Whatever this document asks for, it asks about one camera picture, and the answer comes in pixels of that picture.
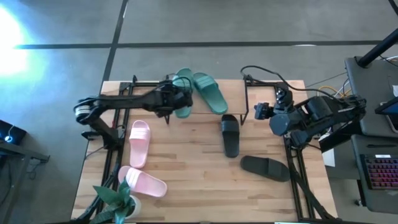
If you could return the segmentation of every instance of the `wooden table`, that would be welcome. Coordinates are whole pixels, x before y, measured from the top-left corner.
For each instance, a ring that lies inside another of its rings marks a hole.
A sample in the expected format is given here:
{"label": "wooden table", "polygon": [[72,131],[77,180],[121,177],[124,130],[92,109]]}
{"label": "wooden table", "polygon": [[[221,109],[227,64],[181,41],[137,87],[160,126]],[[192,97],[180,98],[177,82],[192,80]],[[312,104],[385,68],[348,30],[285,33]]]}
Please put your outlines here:
{"label": "wooden table", "polygon": [[[244,114],[244,83],[242,80],[217,80],[226,101],[228,113]],[[304,88],[302,80],[289,81]],[[119,82],[104,82],[102,94],[117,95]],[[136,88],[142,94],[147,88]],[[307,98],[303,91],[293,91],[294,101]],[[258,102],[275,102],[271,87],[249,87],[248,118],[241,126],[240,154],[229,159],[223,154],[221,116],[211,114],[198,96],[193,96],[192,114],[187,119],[164,119],[144,110],[131,110],[123,154],[123,166],[129,165],[131,124],[146,121],[152,131],[147,163],[142,169],[164,180],[168,191],[163,198],[136,194],[142,201],[142,212],[131,222],[289,222],[297,221],[290,182],[276,182],[248,173],[239,166],[245,155],[270,157],[287,164],[281,137],[273,135],[269,122],[254,120],[253,106]],[[102,119],[111,125],[114,111]],[[102,140],[89,143],[87,153],[102,146]],[[72,218],[81,215],[100,185],[106,151],[91,155],[84,163]],[[310,188],[326,210],[336,216],[322,154],[311,147],[303,151]],[[306,211],[303,194],[300,194]]]}

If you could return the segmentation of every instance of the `black slide sandal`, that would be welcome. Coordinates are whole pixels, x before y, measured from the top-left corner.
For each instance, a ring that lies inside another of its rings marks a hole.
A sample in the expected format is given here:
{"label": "black slide sandal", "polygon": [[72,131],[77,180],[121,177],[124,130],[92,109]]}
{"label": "black slide sandal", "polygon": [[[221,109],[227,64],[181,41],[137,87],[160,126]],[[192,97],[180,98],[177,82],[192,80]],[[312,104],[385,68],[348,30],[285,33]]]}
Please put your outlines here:
{"label": "black slide sandal", "polygon": [[241,167],[253,174],[258,174],[279,182],[290,180],[289,168],[283,163],[270,158],[244,156],[241,159]]}
{"label": "black slide sandal", "polygon": [[235,158],[239,155],[239,123],[235,116],[223,115],[221,132],[223,133],[225,156]]}

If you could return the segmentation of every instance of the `keyboard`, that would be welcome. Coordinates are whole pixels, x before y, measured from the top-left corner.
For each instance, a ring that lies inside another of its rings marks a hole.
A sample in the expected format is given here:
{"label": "keyboard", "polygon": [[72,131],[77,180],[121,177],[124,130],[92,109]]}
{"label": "keyboard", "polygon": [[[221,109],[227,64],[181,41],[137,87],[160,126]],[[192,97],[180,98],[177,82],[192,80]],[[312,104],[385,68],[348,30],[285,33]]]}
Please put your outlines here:
{"label": "keyboard", "polygon": [[369,189],[398,190],[398,155],[361,155]]}

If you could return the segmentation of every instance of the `potted plant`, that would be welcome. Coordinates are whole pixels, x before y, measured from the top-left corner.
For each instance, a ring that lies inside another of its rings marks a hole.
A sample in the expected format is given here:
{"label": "potted plant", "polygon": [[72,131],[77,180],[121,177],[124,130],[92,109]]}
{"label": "potted plant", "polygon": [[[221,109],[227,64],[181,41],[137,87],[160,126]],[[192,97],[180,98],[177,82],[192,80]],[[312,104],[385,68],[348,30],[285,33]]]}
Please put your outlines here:
{"label": "potted plant", "polygon": [[107,187],[94,186],[98,196],[108,204],[101,213],[97,214],[90,224],[104,223],[114,218],[115,224],[123,224],[126,218],[135,217],[141,210],[141,202],[130,195],[130,187],[126,178],[117,192]]}

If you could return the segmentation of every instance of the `slide sandal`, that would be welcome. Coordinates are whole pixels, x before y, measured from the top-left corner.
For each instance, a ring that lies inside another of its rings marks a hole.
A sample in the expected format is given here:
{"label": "slide sandal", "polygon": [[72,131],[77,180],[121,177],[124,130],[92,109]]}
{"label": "slide sandal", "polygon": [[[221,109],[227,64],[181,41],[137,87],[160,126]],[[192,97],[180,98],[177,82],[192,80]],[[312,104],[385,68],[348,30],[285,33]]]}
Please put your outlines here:
{"label": "slide sandal", "polygon": [[135,121],[130,134],[130,166],[142,168],[148,155],[150,129],[145,121]]}
{"label": "slide sandal", "polygon": [[239,123],[235,116],[223,115],[221,132],[223,133],[225,156],[235,158],[239,155]]}
{"label": "slide sandal", "polygon": [[279,182],[290,180],[289,168],[283,163],[270,158],[244,156],[241,159],[241,167],[253,174],[258,174]]}
{"label": "slide sandal", "polygon": [[198,72],[193,74],[193,82],[196,89],[201,94],[201,97],[215,114],[225,114],[228,110],[228,105],[218,89],[218,84],[214,78]]}
{"label": "slide sandal", "polygon": [[150,195],[153,197],[163,197],[167,191],[165,182],[135,168],[122,166],[119,170],[119,182],[126,178],[130,189],[134,192]]}
{"label": "slide sandal", "polygon": [[[173,77],[173,84],[179,87],[185,87],[186,89],[192,91],[193,90],[192,71],[189,68],[181,68],[177,72],[177,74],[175,74],[175,76]],[[187,118],[191,114],[191,110],[192,110],[191,106],[185,106],[181,109],[175,110],[174,113],[178,118]]]}

